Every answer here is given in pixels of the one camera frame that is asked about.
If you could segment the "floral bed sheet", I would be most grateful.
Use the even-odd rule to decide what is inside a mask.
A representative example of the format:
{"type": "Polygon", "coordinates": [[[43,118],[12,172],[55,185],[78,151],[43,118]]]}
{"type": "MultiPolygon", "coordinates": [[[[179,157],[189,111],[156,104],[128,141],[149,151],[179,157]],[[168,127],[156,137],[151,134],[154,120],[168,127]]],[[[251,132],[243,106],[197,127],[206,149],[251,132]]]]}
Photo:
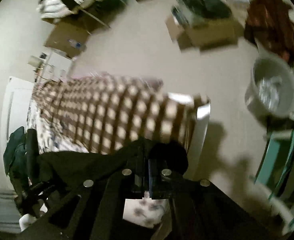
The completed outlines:
{"type": "MultiPolygon", "coordinates": [[[[37,131],[39,153],[72,151],[89,154],[82,143],[74,143],[70,138],[63,135],[60,129],[56,129],[50,122],[42,117],[44,107],[42,95],[44,89],[35,86],[31,96],[29,111],[27,114],[27,128],[37,131]]],[[[123,211],[123,219],[133,224],[153,229],[164,219],[168,212],[169,202],[165,199],[152,200],[149,193],[145,193],[141,199],[127,199],[123,211]]]]}

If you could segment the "black folded garment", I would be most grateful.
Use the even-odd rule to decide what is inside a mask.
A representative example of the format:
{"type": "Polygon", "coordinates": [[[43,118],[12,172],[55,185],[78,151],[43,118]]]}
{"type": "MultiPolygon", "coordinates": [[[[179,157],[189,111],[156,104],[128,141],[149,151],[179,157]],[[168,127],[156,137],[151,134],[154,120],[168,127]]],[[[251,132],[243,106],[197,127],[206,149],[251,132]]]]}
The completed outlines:
{"type": "Polygon", "coordinates": [[[39,146],[37,140],[37,131],[35,129],[27,130],[25,150],[27,176],[32,184],[36,184],[39,181],[39,164],[37,161],[39,156],[39,146]]]}

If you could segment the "dark red garment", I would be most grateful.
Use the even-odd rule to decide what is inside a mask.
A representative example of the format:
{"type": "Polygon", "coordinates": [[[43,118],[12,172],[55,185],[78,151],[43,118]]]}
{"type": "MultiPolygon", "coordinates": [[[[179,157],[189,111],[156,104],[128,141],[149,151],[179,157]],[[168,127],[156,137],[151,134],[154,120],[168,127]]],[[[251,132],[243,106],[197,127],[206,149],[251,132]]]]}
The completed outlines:
{"type": "Polygon", "coordinates": [[[294,23],[289,11],[292,6],[283,0],[252,0],[247,9],[244,37],[257,41],[287,63],[294,62],[294,23]]]}

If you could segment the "black small garment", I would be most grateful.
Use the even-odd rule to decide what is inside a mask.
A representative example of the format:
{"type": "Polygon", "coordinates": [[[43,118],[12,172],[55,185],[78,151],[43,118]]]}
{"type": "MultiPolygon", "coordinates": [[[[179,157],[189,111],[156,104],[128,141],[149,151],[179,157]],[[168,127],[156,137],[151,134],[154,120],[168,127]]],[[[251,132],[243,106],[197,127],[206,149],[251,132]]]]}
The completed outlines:
{"type": "Polygon", "coordinates": [[[142,179],[146,191],[162,191],[162,179],[181,179],[188,169],[187,152],[177,141],[160,142],[139,138],[103,155],[72,151],[46,152],[37,158],[39,180],[72,190],[85,180],[121,173],[129,169],[142,179]]]}

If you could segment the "white footboard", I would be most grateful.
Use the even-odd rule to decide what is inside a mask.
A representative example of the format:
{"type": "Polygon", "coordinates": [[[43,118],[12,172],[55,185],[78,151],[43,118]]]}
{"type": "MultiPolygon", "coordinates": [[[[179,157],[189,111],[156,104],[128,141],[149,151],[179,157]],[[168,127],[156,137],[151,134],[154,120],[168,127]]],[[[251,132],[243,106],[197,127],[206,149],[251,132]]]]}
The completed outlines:
{"type": "Polygon", "coordinates": [[[194,105],[191,114],[188,114],[191,128],[189,129],[189,142],[187,146],[188,169],[184,178],[196,180],[196,173],[200,163],[200,156],[206,139],[211,102],[206,95],[187,95],[179,93],[169,93],[169,98],[184,105],[194,105]]]}

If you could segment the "cardboard box with clothes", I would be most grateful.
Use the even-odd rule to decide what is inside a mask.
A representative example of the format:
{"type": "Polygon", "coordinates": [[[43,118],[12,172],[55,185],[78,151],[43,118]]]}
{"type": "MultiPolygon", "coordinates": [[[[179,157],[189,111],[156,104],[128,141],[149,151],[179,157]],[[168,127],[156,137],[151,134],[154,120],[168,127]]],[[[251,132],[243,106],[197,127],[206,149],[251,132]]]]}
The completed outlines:
{"type": "Polygon", "coordinates": [[[236,19],[222,0],[176,0],[165,24],[180,50],[208,50],[238,43],[236,19]]]}

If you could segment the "chair with piled clothes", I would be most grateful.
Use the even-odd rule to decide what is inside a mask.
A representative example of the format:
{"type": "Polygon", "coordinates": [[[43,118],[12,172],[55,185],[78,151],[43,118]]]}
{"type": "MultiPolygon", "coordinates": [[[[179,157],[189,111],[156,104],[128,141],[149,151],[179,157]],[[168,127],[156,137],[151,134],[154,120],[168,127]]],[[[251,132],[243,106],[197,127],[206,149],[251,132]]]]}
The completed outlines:
{"type": "Polygon", "coordinates": [[[39,0],[36,11],[44,21],[56,24],[67,18],[71,23],[84,16],[109,28],[108,16],[127,5],[128,0],[39,0]]]}

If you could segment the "white bed headboard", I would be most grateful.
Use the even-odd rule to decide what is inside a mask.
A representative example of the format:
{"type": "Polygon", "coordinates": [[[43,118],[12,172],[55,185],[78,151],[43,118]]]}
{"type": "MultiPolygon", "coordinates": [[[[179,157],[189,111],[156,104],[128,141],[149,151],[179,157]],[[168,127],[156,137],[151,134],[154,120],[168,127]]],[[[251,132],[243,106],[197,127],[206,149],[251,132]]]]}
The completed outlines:
{"type": "Polygon", "coordinates": [[[5,151],[10,134],[26,127],[27,113],[34,84],[11,76],[5,89],[0,126],[0,148],[5,151]]]}

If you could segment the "teal folding stool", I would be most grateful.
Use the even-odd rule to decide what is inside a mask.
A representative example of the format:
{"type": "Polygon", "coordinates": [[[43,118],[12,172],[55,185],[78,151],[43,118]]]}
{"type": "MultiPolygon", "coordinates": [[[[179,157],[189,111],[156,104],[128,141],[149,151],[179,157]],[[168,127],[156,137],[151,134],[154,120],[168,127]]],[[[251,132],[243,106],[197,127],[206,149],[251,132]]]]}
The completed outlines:
{"type": "Polygon", "coordinates": [[[267,135],[255,185],[284,221],[283,234],[294,231],[294,129],[267,135]]]}

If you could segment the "cardboard box by nightstand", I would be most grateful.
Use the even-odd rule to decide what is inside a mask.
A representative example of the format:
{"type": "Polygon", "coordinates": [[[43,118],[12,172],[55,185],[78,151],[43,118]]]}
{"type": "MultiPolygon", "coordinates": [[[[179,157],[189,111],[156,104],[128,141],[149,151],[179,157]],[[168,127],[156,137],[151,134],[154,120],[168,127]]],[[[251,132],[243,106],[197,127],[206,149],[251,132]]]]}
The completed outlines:
{"type": "Polygon", "coordinates": [[[44,46],[64,52],[67,57],[79,56],[86,47],[89,33],[76,25],[59,22],[46,39],[44,46]]]}

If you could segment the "grey striped curtain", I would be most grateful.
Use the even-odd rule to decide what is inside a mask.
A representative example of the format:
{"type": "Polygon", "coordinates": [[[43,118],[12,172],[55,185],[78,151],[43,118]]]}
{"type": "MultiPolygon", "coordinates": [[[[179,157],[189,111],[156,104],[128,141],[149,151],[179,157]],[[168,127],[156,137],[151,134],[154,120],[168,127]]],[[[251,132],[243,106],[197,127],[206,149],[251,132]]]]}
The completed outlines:
{"type": "Polygon", "coordinates": [[[20,233],[20,213],[14,202],[15,193],[12,190],[0,191],[0,231],[20,233]]]}

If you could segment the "white nightstand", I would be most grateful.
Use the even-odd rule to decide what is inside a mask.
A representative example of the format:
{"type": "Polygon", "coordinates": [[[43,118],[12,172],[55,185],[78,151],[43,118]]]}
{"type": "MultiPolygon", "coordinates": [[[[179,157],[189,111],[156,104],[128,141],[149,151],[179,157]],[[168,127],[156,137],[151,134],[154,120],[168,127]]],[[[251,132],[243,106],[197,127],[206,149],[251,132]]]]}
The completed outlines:
{"type": "Polygon", "coordinates": [[[35,83],[44,83],[48,80],[55,82],[67,81],[74,61],[61,52],[50,50],[40,57],[30,56],[28,64],[35,72],[35,83]]]}

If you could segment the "dark green quilt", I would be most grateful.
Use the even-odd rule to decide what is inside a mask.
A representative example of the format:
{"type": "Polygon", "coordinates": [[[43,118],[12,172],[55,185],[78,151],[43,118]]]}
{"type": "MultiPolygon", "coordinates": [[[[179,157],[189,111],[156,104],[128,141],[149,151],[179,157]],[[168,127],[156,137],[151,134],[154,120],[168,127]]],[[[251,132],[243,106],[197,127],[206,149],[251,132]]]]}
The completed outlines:
{"type": "Polygon", "coordinates": [[[22,177],[27,176],[25,141],[26,133],[23,126],[10,134],[9,141],[3,154],[6,175],[9,175],[10,171],[12,171],[20,174],[22,177]]]}

